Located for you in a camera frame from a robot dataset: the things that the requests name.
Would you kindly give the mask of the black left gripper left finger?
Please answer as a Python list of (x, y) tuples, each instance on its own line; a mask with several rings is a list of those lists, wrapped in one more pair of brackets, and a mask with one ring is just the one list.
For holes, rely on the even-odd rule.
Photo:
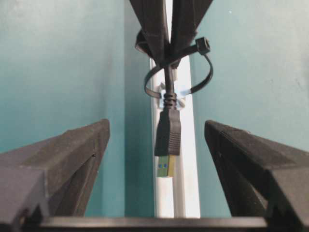
[(110, 138), (102, 119), (0, 155), (0, 229), (25, 221), (83, 216)]

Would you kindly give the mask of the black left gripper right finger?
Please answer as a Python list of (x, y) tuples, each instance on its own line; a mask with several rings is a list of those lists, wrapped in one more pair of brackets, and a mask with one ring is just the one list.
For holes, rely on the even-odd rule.
[(309, 229), (309, 154), (213, 120), (204, 135), (233, 217)]

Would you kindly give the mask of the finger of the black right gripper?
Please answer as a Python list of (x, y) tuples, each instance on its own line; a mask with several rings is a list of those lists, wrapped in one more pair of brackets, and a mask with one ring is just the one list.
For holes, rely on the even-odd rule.
[(211, 0), (173, 1), (170, 55), (178, 60), (171, 63), (172, 67), (179, 66), (183, 56), (197, 51), (195, 46), (191, 47), (191, 42), (211, 3)]
[(156, 64), (165, 59), (169, 45), (164, 0), (130, 0), (141, 25), (135, 48), (147, 54)]

